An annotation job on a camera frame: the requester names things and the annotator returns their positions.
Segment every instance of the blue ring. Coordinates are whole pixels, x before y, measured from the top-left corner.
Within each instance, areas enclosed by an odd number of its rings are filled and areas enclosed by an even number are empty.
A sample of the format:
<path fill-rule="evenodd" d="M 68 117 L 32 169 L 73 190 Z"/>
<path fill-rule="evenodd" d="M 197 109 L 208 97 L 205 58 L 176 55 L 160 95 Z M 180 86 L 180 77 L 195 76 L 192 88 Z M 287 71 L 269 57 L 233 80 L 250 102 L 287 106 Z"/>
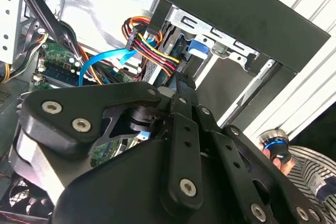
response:
<path fill-rule="evenodd" d="M 266 146 L 264 147 L 264 149 L 267 149 L 268 147 L 270 147 L 270 146 L 273 145 L 273 144 L 286 144 L 286 142 L 285 142 L 285 141 L 277 140 L 277 141 L 271 142 L 271 143 L 269 143 L 268 145 L 266 145 Z"/>

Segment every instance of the mounting plate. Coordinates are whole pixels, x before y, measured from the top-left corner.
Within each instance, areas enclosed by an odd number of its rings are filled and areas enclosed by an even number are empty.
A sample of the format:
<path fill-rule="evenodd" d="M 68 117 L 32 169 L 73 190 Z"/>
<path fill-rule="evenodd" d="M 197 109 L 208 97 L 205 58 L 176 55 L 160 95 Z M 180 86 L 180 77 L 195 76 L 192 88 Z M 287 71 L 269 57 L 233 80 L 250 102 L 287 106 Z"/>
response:
<path fill-rule="evenodd" d="M 12 64 L 19 36 L 22 0 L 0 0 L 0 61 Z"/>

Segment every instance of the screw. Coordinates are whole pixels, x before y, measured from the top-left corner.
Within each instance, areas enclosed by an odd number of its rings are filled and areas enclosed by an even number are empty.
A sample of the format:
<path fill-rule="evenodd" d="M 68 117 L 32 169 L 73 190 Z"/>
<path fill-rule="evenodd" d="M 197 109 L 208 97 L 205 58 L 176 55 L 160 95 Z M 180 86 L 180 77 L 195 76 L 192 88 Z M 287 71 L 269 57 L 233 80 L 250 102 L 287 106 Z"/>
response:
<path fill-rule="evenodd" d="M 307 213 L 301 207 L 296 207 L 296 211 L 303 220 L 305 221 L 309 220 Z"/>
<path fill-rule="evenodd" d="M 191 182 L 191 180 L 187 179 L 187 178 L 182 178 L 180 181 L 180 189 L 181 191 L 189 196 L 189 197 L 194 197 L 196 195 L 196 186 L 194 185 L 194 183 Z"/>
<path fill-rule="evenodd" d="M 210 111 L 207 109 L 207 108 L 202 108 L 202 111 L 207 114 L 207 115 L 210 115 Z"/>
<path fill-rule="evenodd" d="M 72 127 L 78 132 L 88 132 L 91 129 L 91 123 L 84 118 L 73 120 Z"/>
<path fill-rule="evenodd" d="M 261 207 L 257 204 L 251 205 L 252 214 L 261 222 L 266 221 L 266 214 Z"/>
<path fill-rule="evenodd" d="M 49 114 L 58 114 L 62 111 L 62 106 L 58 102 L 47 101 L 42 103 L 42 109 Z"/>
<path fill-rule="evenodd" d="M 239 135 L 239 132 L 235 128 L 231 128 L 231 132 L 235 134 L 236 136 Z"/>
<path fill-rule="evenodd" d="M 321 221 L 320 216 L 318 216 L 318 214 L 311 208 L 308 209 L 309 212 L 311 213 L 311 215 L 313 215 L 313 217 L 317 220 L 317 221 Z"/>
<path fill-rule="evenodd" d="M 147 89 L 147 91 L 149 94 L 156 95 L 156 92 L 152 89 Z"/>
<path fill-rule="evenodd" d="M 181 102 L 183 102 L 183 103 L 187 103 L 187 101 L 184 100 L 182 97 L 180 97 L 179 100 L 180 100 Z"/>

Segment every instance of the hand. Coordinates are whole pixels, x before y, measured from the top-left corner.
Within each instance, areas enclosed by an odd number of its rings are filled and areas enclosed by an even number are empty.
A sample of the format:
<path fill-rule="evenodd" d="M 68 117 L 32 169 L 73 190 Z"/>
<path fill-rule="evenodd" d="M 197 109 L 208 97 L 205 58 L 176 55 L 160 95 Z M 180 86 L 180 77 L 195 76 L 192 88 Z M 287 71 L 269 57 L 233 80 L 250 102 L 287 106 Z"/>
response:
<path fill-rule="evenodd" d="M 262 153 L 269 159 L 271 156 L 271 152 L 268 149 L 264 149 L 264 146 L 262 144 L 259 145 L 259 149 L 262 151 Z M 288 161 L 285 164 L 281 164 L 280 159 L 277 157 L 273 159 L 273 164 L 282 171 L 283 174 L 287 175 L 289 174 L 290 170 L 295 166 L 295 161 L 292 158 L 290 161 Z"/>

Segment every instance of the black metal arm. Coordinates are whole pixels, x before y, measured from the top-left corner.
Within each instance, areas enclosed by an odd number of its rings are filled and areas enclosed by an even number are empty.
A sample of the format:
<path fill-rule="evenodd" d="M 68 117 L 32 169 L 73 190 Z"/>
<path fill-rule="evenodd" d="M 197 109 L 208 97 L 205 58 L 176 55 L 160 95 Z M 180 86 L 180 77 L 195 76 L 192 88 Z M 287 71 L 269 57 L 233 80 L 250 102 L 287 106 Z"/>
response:
<path fill-rule="evenodd" d="M 25 171 L 14 170 L 27 177 L 30 167 L 27 179 L 56 203 L 51 223 L 317 222 L 303 220 L 298 207 L 325 223 L 239 129 L 217 126 L 197 103 L 193 82 L 177 74 L 170 90 L 136 82 L 26 98 L 12 149 Z M 94 169 L 87 165 L 95 146 L 139 131 L 151 139 Z"/>

